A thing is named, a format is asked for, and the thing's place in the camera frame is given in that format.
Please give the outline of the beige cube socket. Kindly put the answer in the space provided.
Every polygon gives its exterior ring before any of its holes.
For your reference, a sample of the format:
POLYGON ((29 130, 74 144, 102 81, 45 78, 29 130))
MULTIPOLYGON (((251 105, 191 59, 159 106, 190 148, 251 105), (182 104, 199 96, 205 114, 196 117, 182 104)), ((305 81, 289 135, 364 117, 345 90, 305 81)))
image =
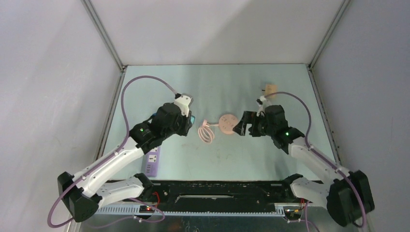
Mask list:
POLYGON ((263 93, 264 96, 267 96, 267 95, 276 93, 276 92, 277 92, 277 89, 278 89, 277 85, 274 85, 274 84, 266 84, 265 87, 264 87, 264 89, 262 90, 262 93, 263 93))

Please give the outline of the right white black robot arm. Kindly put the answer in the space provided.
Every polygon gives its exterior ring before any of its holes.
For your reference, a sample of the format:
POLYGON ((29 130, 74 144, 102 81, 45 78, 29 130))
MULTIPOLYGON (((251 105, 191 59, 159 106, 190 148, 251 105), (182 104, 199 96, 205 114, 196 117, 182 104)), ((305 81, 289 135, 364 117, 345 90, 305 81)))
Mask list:
POLYGON ((233 131, 240 136, 249 132, 252 137, 268 136, 286 154, 301 161, 320 180, 310 181, 301 174, 284 179, 282 198, 294 202, 303 198, 327 210, 340 226, 354 224, 373 211, 375 204, 368 177, 360 170, 352 172, 336 164, 320 150, 306 144, 306 136, 290 127, 280 105, 271 105, 258 112, 245 111, 233 131))

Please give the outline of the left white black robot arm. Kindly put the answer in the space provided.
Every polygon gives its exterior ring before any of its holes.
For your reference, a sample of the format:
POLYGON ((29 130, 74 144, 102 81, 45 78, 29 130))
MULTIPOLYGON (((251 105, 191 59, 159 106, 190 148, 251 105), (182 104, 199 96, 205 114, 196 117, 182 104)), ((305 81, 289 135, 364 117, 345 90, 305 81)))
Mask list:
POLYGON ((153 184, 143 173, 113 183, 109 179, 170 136, 187 136, 192 127, 191 102, 190 97, 182 95, 173 103, 165 103, 148 120, 135 125, 112 153, 74 175, 63 172, 58 177, 59 193, 64 195, 62 200, 75 222, 83 222, 103 206, 124 199, 151 199, 153 184))

